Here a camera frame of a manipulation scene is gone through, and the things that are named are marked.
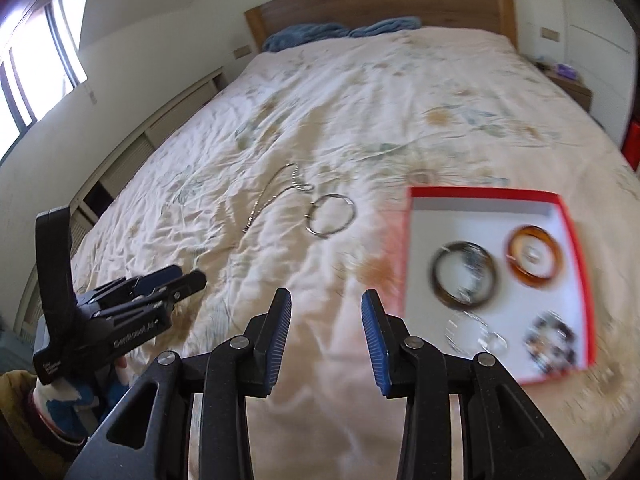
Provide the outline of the gloved left hand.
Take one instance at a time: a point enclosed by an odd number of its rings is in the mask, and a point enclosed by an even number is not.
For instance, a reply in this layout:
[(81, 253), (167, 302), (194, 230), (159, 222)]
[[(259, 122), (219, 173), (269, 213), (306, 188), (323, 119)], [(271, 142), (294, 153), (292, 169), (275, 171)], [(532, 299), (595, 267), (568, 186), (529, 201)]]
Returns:
[(60, 378), (43, 385), (37, 378), (29, 393), (30, 406), (40, 422), (65, 444), (84, 443), (128, 391), (126, 359), (117, 358), (93, 379), (74, 382)]

